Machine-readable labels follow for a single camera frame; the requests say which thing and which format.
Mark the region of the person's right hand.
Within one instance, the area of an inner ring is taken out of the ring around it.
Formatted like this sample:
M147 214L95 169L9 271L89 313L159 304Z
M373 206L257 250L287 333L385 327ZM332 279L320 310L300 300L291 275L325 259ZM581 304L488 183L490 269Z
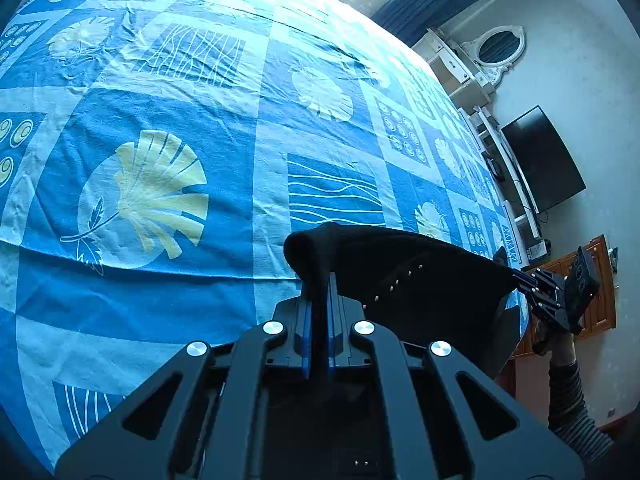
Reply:
M574 335L570 332L550 332L541 321L535 325L533 350L538 356L549 353L552 366L569 366L577 361Z

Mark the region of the striped sleeve right forearm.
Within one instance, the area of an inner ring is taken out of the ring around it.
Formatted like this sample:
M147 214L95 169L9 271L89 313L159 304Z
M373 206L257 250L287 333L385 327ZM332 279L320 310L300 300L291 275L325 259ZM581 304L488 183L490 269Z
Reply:
M548 427L585 464L600 460L612 448L613 440L589 416L576 361L549 367Z

